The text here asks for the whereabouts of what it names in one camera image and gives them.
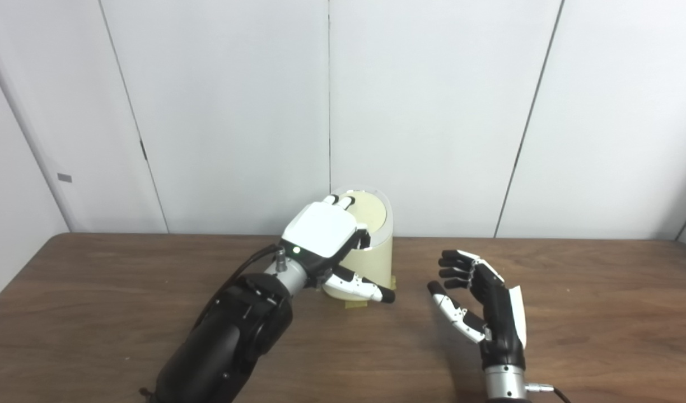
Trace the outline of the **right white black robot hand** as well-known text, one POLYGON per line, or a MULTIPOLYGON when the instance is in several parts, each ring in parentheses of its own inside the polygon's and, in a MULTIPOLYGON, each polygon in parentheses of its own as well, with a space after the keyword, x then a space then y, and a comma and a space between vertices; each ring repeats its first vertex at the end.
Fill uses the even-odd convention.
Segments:
POLYGON ((443 250, 438 265, 444 282, 429 282, 428 291, 448 322, 478 344, 483 369, 511 365, 525 370, 527 325, 521 288, 509 288, 481 256, 463 250, 443 250), (456 288, 471 293, 483 306, 482 316, 448 295, 447 290, 456 288))

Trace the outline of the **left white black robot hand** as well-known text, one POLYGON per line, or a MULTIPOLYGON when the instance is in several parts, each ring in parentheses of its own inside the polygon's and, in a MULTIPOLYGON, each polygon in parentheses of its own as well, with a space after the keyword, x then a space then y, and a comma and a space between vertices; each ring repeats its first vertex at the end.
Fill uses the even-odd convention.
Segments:
POLYGON ((267 273, 294 296, 305 288, 344 301, 395 301, 394 216, 378 191, 348 190, 308 204, 284 229, 267 273))

